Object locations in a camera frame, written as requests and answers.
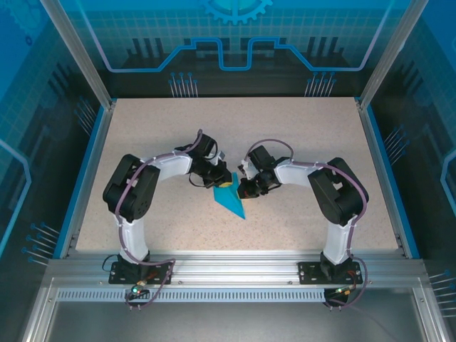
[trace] glass panel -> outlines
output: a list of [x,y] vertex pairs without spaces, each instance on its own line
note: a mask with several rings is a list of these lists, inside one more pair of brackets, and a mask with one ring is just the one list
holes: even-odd
[[62,1],[115,97],[360,95],[408,3]]
[[456,271],[455,12],[453,1],[429,2],[372,102],[431,274]]
[[0,340],[20,341],[100,104],[39,1],[0,4],[0,46]]

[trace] blue object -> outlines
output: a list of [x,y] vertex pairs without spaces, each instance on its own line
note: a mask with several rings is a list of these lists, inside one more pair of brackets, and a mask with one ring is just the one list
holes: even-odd
[[237,173],[233,172],[233,184],[228,187],[214,187],[214,200],[230,212],[245,219],[244,206],[237,195],[238,186]]

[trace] speckled work surface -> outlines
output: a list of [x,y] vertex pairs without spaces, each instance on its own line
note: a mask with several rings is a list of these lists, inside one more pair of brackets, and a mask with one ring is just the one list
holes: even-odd
[[[396,249],[397,244],[352,98],[120,99],[100,159],[76,249],[116,250],[115,221],[103,189],[121,157],[147,158],[193,142],[198,128],[217,140],[236,170],[249,146],[264,138],[287,141],[295,160],[327,162],[342,157],[366,187],[370,202],[358,223],[354,249]],[[276,158],[289,151],[265,145]],[[326,221],[311,189],[284,185],[244,201],[243,220],[196,188],[186,176],[158,184],[145,217],[154,250],[322,249]]]

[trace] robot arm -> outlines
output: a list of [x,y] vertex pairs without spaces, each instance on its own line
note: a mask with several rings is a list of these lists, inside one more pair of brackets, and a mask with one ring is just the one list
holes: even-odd
[[[188,146],[176,147],[171,153],[153,158],[123,200],[120,207],[120,216],[123,218],[123,241],[127,250],[137,260],[147,261],[148,258],[149,249],[145,243],[143,217],[150,208],[158,182],[189,173],[199,175],[206,188],[224,186],[232,182],[232,174],[223,161],[224,154],[218,151],[215,140],[202,134],[198,145],[188,153],[183,153]],[[119,162],[103,192],[103,200],[113,214],[131,177],[144,162],[133,155],[125,155]],[[120,256],[123,260],[136,264],[123,249],[120,250]]]
[[[363,209],[358,190],[344,177],[321,168],[317,163],[294,162],[287,157],[275,160],[259,146],[248,154],[239,169],[247,176],[241,179],[238,195],[241,199],[266,195],[282,184],[311,187],[318,205],[328,220],[328,235],[321,256],[322,271],[332,278],[338,265],[348,259],[347,245],[350,239],[352,221]],[[328,165],[344,172],[362,189],[366,200],[368,194],[359,180],[341,158],[335,158]]]

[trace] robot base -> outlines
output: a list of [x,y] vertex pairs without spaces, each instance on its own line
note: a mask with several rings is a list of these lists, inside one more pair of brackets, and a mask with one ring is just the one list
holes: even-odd
[[363,283],[361,268],[359,263],[352,259],[347,259],[339,265],[332,265],[322,253],[320,262],[298,263],[300,285],[352,285],[353,277],[348,273],[349,271],[354,272],[356,285],[361,285]]
[[[149,261],[150,256],[147,255],[143,261]],[[117,255],[117,261],[111,265],[109,284],[129,284],[134,285],[140,280],[146,280],[149,285],[160,285],[166,276],[167,270],[171,267],[171,263],[162,266],[143,266],[132,264]],[[171,276],[168,277],[165,284],[171,284]]]

